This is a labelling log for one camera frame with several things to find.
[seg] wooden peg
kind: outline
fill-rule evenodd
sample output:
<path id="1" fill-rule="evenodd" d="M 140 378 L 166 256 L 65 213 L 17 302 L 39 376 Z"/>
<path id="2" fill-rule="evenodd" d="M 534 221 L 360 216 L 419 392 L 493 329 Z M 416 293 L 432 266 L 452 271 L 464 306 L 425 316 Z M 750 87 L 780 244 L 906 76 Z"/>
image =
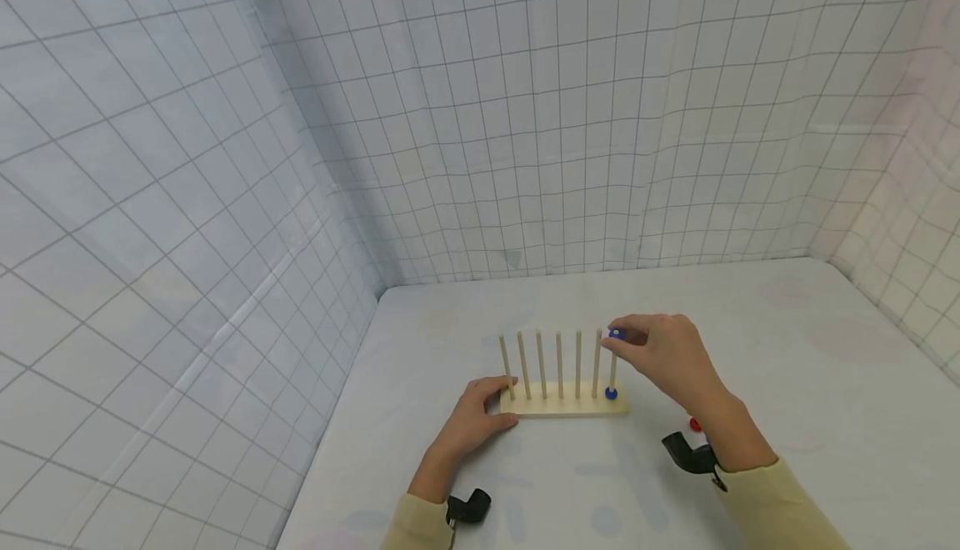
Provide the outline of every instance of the wooden peg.
<path id="1" fill-rule="evenodd" d="M 617 391 L 617 354 L 610 353 L 610 387 L 607 390 L 611 392 Z"/>
<path id="2" fill-rule="evenodd" d="M 560 350 L 560 332 L 557 331 L 557 392 L 563 400 L 563 353 Z"/>
<path id="3" fill-rule="evenodd" d="M 513 375 L 510 374 L 510 360 L 507 359 L 507 344 L 503 341 L 503 336 L 500 336 L 500 354 L 503 355 L 503 371 L 507 374 L 507 383 L 510 386 L 510 399 L 516 400 L 517 397 L 513 396 Z"/>
<path id="4" fill-rule="evenodd" d="M 576 399 L 580 398 L 580 329 L 577 329 L 577 383 L 573 389 L 573 396 Z"/>
<path id="5" fill-rule="evenodd" d="M 543 399 L 546 399 L 546 372 L 543 368 L 543 342 L 541 341 L 541 336 L 539 336 L 539 329 L 537 330 L 537 360 L 539 361 L 539 366 L 541 366 L 541 390 L 543 392 Z"/>
<path id="6" fill-rule="evenodd" d="M 517 346 L 520 348 L 520 371 L 523 371 L 523 388 L 527 392 L 527 399 L 532 398 L 530 394 L 530 375 L 527 374 L 527 354 L 523 351 L 523 331 L 517 331 Z"/>
<path id="7" fill-rule="evenodd" d="M 598 397 L 598 378 L 600 376 L 600 330 L 597 330 L 596 348 L 593 350 L 593 391 L 590 398 Z"/>

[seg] grid pattern wall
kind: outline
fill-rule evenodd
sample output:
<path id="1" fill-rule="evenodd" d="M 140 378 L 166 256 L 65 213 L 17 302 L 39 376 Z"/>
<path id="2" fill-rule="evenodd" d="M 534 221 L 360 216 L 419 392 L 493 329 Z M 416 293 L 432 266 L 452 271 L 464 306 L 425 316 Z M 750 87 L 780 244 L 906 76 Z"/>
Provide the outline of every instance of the grid pattern wall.
<path id="1" fill-rule="evenodd" d="M 254 2 L 393 285 L 828 258 L 930 0 Z"/>
<path id="2" fill-rule="evenodd" d="M 889 167 L 834 264 L 960 385 L 960 0 L 933 0 Z"/>
<path id="3" fill-rule="evenodd" d="M 276 545 L 382 285 L 250 12 L 0 0 L 2 548 Z"/>

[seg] wooden base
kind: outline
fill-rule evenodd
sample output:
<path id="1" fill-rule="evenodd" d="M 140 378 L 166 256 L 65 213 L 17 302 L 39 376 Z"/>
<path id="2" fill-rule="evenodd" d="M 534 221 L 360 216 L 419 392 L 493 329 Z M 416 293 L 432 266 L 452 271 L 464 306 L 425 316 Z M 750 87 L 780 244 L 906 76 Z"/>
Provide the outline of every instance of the wooden base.
<path id="1" fill-rule="evenodd" d="M 500 392 L 500 412 L 517 413 L 523 418 L 569 418 L 569 417 L 616 417 L 630 413 L 630 404 L 619 390 L 617 398 L 607 400 L 603 390 L 597 390 L 597 397 L 590 397 L 589 390 L 581 390 L 580 398 L 573 397 L 574 382 L 563 384 L 563 399 L 560 398 L 556 381 L 546 382 L 546 398 L 541 393 L 533 393 L 529 400 L 523 387 L 514 386 L 514 398 L 510 399 L 510 390 Z"/>

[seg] hand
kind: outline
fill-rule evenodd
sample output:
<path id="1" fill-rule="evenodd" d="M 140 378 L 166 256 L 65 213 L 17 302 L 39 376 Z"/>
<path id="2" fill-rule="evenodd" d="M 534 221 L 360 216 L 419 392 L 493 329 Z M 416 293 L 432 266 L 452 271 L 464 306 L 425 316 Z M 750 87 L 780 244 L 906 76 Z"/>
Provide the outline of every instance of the hand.
<path id="1" fill-rule="evenodd" d="M 625 340 L 605 337 L 603 347 L 646 375 L 697 419 L 728 473 L 777 461 L 747 407 L 720 381 L 700 332 L 686 315 L 629 315 L 614 318 Z"/>
<path id="2" fill-rule="evenodd" d="M 710 362 L 700 333 L 686 315 L 627 315 L 608 325 L 625 340 L 600 343 L 654 382 L 698 420 L 718 400 L 730 396 Z"/>
<path id="3" fill-rule="evenodd" d="M 467 384 L 460 401 L 453 407 L 450 418 L 443 425 L 431 449 L 437 453 L 462 459 L 487 441 L 494 433 L 517 424 L 517 415 L 500 412 L 487 414 L 487 400 L 507 387 L 507 376 L 474 379 Z"/>
<path id="4" fill-rule="evenodd" d="M 447 499 L 450 481 L 460 461 L 493 434 L 517 424 L 517 415 L 500 412 L 487 414 L 487 400 L 506 388 L 506 375 L 485 377 L 467 384 L 450 418 L 436 440 L 423 454 L 421 466 L 410 482 L 407 493 L 434 504 Z"/>

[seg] table surface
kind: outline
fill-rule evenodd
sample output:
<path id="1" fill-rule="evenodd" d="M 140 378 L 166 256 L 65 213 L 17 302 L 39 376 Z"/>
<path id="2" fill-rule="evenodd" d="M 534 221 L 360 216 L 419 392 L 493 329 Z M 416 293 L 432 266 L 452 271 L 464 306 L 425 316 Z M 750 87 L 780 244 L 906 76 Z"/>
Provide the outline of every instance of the table surface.
<path id="1" fill-rule="evenodd" d="M 555 332 L 572 373 L 582 329 L 586 379 L 593 332 L 630 312 L 692 318 L 853 548 L 960 548 L 960 390 L 835 268 L 806 258 L 387 291 L 279 548 L 377 548 L 466 381 L 503 372 L 498 331 L 516 357 L 516 331 L 543 330 L 549 375 Z M 538 386 L 536 360 L 530 372 Z M 454 495 L 484 488 L 493 505 L 459 527 L 457 550 L 742 546 L 708 477 L 681 472 L 659 442 L 677 430 L 703 441 L 686 413 L 623 362 L 617 381 L 629 416 L 525 419 L 463 466 Z"/>

